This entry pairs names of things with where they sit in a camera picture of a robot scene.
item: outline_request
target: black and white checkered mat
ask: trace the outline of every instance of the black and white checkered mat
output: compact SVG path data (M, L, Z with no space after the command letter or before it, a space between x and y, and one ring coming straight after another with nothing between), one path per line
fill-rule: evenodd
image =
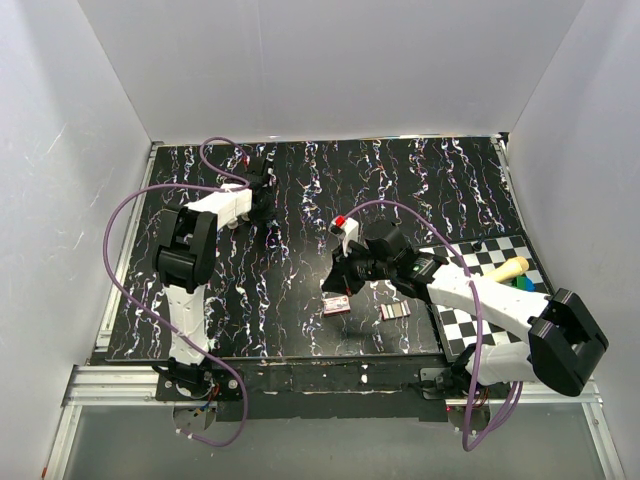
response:
M464 257L471 273L484 275L498 268L509 258L521 256L529 261L529 271L526 272L526 276L533 282L535 291L549 292L549 288L540 273L537 259L533 258L522 236L513 235L486 240L482 244L482 249L478 252L473 251L473 243L463 242L453 245L453 248ZM427 247L421 250L448 257L453 263L458 264L453 254L443 246ZM476 318L461 310L440 305L434 305L433 307L432 310L436 317L436 324L440 332L445 355L452 362L468 345L475 343L477 335ZM498 326L489 324L485 320L482 322L482 331L485 332L482 336L482 341L485 345L502 345L520 341L516 336Z

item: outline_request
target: gray wall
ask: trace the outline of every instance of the gray wall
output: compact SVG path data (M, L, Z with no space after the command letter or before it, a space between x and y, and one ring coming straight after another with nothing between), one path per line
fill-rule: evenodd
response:
M609 337L596 371L628 478L640 478L640 5L587 0L513 131L509 163L553 282Z
M150 137L510 131L584 0L79 0Z
M149 139L75 0L0 2L0 111L0 478L30 479L95 340L102 232Z

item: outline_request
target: purple cable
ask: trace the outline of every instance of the purple cable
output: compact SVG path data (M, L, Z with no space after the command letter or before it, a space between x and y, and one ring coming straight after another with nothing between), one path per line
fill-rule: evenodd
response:
M240 151L243 153L243 155L245 157L247 156L245 151L242 150L242 148L240 148L237 144L235 144L231 140L227 140L226 138L222 138L222 137L212 137L212 138L209 138L208 140L205 140L205 142L202 145L200 145L200 158L202 159L202 161L209 168L211 168L211 170L215 171L216 173L219 173L220 175L223 175L225 177L228 177L228 178L231 178L233 180L237 180L237 181L241 182L241 185L238 186L239 188L236 188L234 190L247 188L247 186L249 185L249 182L247 180L245 180L244 178L239 177L237 175L232 175L232 174L230 174L228 172L225 172L224 170L221 170L221 169L215 167L214 165L212 165L211 163L209 163L207 161L207 159L204 156L204 147L205 147L205 145L207 143L210 143L210 142L215 141L215 140L220 140L220 141L227 142L227 143L233 145L235 148L240 149ZM102 259L104 261L104 267L105 267L105 269L107 271L107 275L109 276L109 278L111 279L111 281L113 282L115 287L118 290L120 290L122 295L125 296L125 298L127 298L136 307L142 309L144 312L146 312L148 315L150 315L154 320L160 322L162 325L167 327L169 330L171 330L172 332L177 334L187 345L189 345L191 348L193 348L196 352L204 355L206 358L208 358L212 362L216 363L220 367L222 367L225 370L227 370L233 376L233 378L235 378L236 381L238 382L238 385L240 386L240 390L242 391L242 398L243 398L242 420L240 421L240 426L238 427L236 432L229 439L227 439L227 440L225 440L223 442L216 442L214 440L210 440L210 439L205 438L203 436L195 435L195 434L189 432L188 430L183 430L183 429L180 430L181 433L183 433L184 435L187 435L189 438L195 438L196 440L199 440L199 441L201 441L203 443L206 443L207 445L211 445L212 447L226 447L227 445L230 445L231 443L233 443L240 436L240 434L244 430L244 426L245 426L245 424L247 422L247 416L249 414L249 399L247 397L247 388L246 388L244 382L242 381L242 377L229 364L225 363L221 359L211 355L209 352L207 352L207 351L203 350L202 348L200 348L198 345L193 343L193 341L191 341L191 339L189 339L182 332L180 332L176 327L171 325L171 322L165 320L160 315L158 315L157 313L153 312L150 308L146 307L142 302L140 302L139 300L134 298L129 292L127 292L127 290L124 288L124 286L116 278L116 275L113 272L113 269L111 268L111 265L109 263L109 236L111 234L111 229L113 228L113 223L115 222L118 214L134 198L142 195L143 193L151 192L153 190L160 190L160 189L163 189L163 188L184 188L184 189L187 189L187 190L200 190L200 191L209 192L209 193L228 192L229 191L229 190L225 190L225 189L221 189L221 188L217 188L217 187L201 187L201 186L196 186L196 185L186 185L186 184L179 184L179 183L171 183L171 184L151 185L149 187L145 187L145 188L143 188L143 189L141 189L141 190L139 190L137 192L132 193L127 198L125 198L120 203L120 205L118 205L116 207L116 209L111 214L111 217L109 218L109 221L107 222L107 227L106 227L105 232L104 232L104 239L102 241Z
M476 325L477 325L476 326L476 331L477 331L476 353L475 353L475 358L473 362L473 370L471 372L471 383L469 384L469 392L475 392L476 387L478 385L478 372L480 370L480 355L482 353L482 305L480 304L480 299L478 298L478 291L476 289L475 283L471 278L471 272L469 271L469 267L464 261L464 258L462 257L462 255L456 252L456 250L451 246L451 244L442 235L440 235L440 233L435 229L433 225L431 225L427 220L422 218L418 212L407 207L406 205L403 205L398 202L394 202L392 200L370 200L368 202L358 205L357 207L354 207L349 213L346 214L346 217L351 217L354 213L357 213L360 210L370 207L372 205L390 205L392 207L400 208L410 213L411 215L413 215L420 223L422 223L425 227L427 227L427 229L431 233L433 233L433 235L438 240L440 240L440 242L442 242L442 244L447 248L447 250L453 253L453 255L460 262L460 265L462 266L462 270L464 271L464 274L467 277L469 277L470 279L469 288L471 288L471 294L473 295L473 304L476 310ZM509 405L509 402L513 398L513 395L517 388L519 390L518 390L518 394L516 395L516 399L513 405ZM464 411L464 424L462 428L462 448L464 448L465 451L470 452L471 450L476 448L480 444L480 442L482 442L482 440L484 440L484 438L489 434L489 432L495 430L496 428L500 427L504 422L506 422L507 419L511 416L511 414L515 410L515 407L520 398L520 393L522 393L522 382L519 382L518 384L514 383L511 387L511 390L509 391L509 395L507 396L507 399L505 400L502 407L500 407L500 410L498 411L498 413L491 419L491 421L489 422L489 425L487 425L487 427L482 432L480 432L478 437L471 444L469 444L469 433L471 430L471 412L473 411L474 396L471 394L468 395L467 406Z

